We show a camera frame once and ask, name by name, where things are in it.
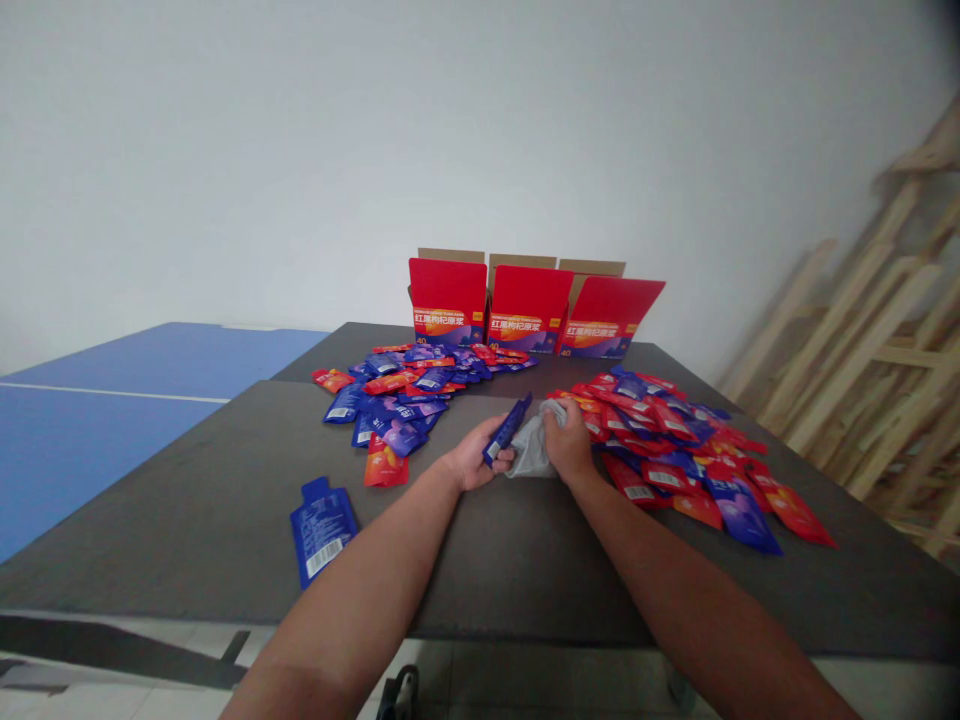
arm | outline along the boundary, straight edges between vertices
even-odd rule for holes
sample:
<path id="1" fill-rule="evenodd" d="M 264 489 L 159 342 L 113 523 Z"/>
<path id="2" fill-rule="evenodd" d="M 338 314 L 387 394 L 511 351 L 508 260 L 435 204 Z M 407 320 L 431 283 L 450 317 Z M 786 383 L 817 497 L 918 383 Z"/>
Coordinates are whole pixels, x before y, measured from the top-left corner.
<path id="1" fill-rule="evenodd" d="M 489 482 L 481 458 L 505 416 L 473 429 L 317 577 L 260 653 L 224 720 L 355 717 L 407 632 L 460 493 Z"/>
<path id="2" fill-rule="evenodd" d="M 597 472 L 580 409 L 544 413 L 547 454 L 670 661 L 725 718 L 856 718 L 750 595 Z"/>

tiled floor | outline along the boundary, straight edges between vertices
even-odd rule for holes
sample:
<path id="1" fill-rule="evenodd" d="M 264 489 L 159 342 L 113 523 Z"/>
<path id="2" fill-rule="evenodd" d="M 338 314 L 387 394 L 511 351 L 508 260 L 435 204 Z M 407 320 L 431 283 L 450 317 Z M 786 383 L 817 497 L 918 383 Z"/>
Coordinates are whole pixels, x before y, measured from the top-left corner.
<path id="1" fill-rule="evenodd" d="M 220 657 L 241 629 L 140 620 L 113 624 L 212 657 Z M 242 629 L 250 630 L 250 638 L 238 662 L 249 665 L 272 631 Z M 948 693 L 960 687 L 956 670 L 898 662 L 816 662 L 866 720 L 956 717 L 948 706 Z M 663 658 L 655 651 L 406 640 L 385 677 L 408 663 L 420 669 L 424 720 L 680 717 L 666 691 Z M 360 718 L 376 716 L 382 690 L 383 680 Z M 0 690 L 0 720 L 214 720 L 228 699 L 229 693 L 217 690 L 85 682 L 51 697 Z M 700 701 L 694 717 L 716 715 Z"/>

dark gray table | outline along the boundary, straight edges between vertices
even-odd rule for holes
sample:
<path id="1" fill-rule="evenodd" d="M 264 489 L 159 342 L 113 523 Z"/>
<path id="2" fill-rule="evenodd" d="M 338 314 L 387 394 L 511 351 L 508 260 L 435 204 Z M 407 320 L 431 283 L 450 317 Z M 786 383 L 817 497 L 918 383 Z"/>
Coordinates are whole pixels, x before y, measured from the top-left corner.
<path id="1" fill-rule="evenodd" d="M 364 340 L 362 329 L 344 326 L 322 344 L 332 347 L 307 355 L 342 366 L 399 339 L 371 328 Z M 338 336 L 362 347 L 342 350 Z M 412 474 L 520 392 L 542 396 L 611 364 L 580 362 L 572 377 L 564 362 L 457 398 L 413 457 Z M 314 364 L 301 358 L 286 376 L 299 380 L 297 367 Z M 635 348 L 626 364 L 680 383 L 694 399 L 713 394 L 653 346 Z M 562 381 L 554 381 L 557 367 Z M 504 396 L 506 384 L 516 392 Z M 0 567 L 0 608 L 279 622 L 299 595 L 288 515 L 300 486 L 328 475 L 348 489 L 361 526 L 405 491 L 362 486 L 365 452 L 350 447 L 351 427 L 320 422 L 330 401 L 306 382 L 253 386 Z M 751 420 L 737 415 L 734 424 L 770 444 L 773 472 L 797 488 L 839 548 L 807 544 L 771 519 L 785 556 L 769 557 L 675 512 L 657 518 L 727 570 L 810 654 L 956 662 L 960 578 Z M 563 485 L 503 477 L 461 500 L 411 634 L 653 644 Z"/>

gray glove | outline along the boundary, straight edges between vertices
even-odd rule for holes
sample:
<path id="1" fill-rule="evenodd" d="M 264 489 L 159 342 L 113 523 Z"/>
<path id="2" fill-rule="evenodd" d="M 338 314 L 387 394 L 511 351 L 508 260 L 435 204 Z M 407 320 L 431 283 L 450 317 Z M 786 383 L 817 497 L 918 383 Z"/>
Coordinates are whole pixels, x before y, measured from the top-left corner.
<path id="1" fill-rule="evenodd" d="M 510 447 L 517 451 L 513 466 L 507 470 L 507 477 L 556 477 L 557 471 L 547 458 L 546 435 L 543 418 L 540 413 L 552 411 L 557 416 L 557 424 L 563 427 L 567 422 L 567 411 L 556 400 L 544 400 L 537 414 L 530 418 L 517 434 L 513 436 Z"/>

person's left hand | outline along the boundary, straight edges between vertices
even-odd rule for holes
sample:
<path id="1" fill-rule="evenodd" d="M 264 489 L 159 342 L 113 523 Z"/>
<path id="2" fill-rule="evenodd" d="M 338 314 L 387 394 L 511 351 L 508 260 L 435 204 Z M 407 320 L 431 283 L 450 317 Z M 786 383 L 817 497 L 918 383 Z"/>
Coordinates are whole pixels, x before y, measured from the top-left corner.
<path id="1" fill-rule="evenodd" d="M 446 465 L 461 489 L 476 490 L 493 480 L 493 476 L 497 473 L 510 469 L 513 458 L 516 457 L 514 450 L 501 450 L 497 453 L 497 459 L 493 461 L 492 468 L 483 461 L 483 449 L 490 444 L 490 436 L 496 432 L 506 417 L 507 413 L 504 413 L 484 420 L 467 433 L 459 445 L 438 460 Z"/>

